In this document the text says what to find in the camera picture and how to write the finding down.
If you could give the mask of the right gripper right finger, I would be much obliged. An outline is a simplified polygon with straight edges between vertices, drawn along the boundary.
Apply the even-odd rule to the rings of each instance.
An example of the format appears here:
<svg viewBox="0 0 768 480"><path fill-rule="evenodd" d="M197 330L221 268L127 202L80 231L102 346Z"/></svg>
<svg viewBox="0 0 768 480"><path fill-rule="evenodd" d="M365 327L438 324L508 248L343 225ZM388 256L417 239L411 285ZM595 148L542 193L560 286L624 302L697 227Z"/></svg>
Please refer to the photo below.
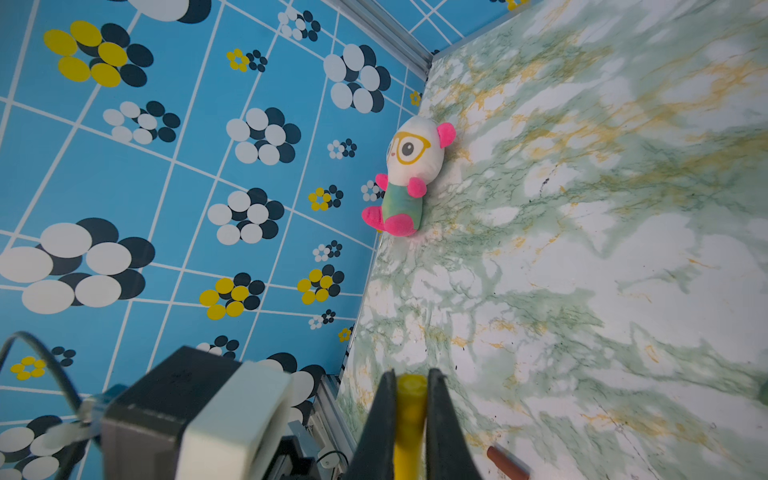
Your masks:
<svg viewBox="0 0 768 480"><path fill-rule="evenodd" d="M432 368L427 380L426 479L481 480L451 401L446 376Z"/></svg>

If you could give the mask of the white pink plush toy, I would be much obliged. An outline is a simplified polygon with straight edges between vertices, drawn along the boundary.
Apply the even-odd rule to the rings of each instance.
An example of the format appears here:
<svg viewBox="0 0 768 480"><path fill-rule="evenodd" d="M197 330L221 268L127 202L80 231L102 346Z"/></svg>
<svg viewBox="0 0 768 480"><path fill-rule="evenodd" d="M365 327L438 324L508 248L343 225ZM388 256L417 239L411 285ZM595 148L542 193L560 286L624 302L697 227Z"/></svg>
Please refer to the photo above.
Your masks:
<svg viewBox="0 0 768 480"><path fill-rule="evenodd" d="M365 208L363 221L392 236L414 235L421 226L428 185L438 177L456 136L448 122L438 124L420 116L407 120L387 149L387 172L375 178L385 192L382 204Z"/></svg>

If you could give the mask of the dark brown pen cap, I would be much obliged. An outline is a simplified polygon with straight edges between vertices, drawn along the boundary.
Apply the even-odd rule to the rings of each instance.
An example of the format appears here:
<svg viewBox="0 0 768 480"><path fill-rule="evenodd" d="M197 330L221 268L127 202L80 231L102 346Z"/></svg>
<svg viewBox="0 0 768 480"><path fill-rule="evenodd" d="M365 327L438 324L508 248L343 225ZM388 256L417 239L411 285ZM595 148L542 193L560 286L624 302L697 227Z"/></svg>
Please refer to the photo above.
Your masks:
<svg viewBox="0 0 768 480"><path fill-rule="evenodd" d="M486 450L488 459L510 480L529 480L530 470L514 455L491 445Z"/></svg>

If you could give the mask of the yellow pen cap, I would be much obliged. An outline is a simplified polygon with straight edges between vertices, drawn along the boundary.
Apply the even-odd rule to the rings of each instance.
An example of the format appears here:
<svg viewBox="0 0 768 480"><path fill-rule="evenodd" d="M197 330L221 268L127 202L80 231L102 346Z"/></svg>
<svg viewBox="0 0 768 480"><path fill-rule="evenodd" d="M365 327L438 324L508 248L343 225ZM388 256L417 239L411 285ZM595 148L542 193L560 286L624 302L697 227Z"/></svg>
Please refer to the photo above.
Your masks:
<svg viewBox="0 0 768 480"><path fill-rule="evenodd" d="M404 374L397 378L394 479L418 479L427 414L425 376Z"/></svg>

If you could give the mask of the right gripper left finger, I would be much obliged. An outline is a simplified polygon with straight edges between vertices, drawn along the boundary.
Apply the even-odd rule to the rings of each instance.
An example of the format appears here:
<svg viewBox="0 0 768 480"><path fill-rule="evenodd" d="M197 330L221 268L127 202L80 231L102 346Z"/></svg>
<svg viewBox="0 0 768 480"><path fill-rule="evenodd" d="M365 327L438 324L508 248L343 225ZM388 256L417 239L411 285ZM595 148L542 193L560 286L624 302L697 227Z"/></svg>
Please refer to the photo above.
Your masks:
<svg viewBox="0 0 768 480"><path fill-rule="evenodd" d="M397 424L397 376L385 372L379 382L346 480L393 480Z"/></svg>

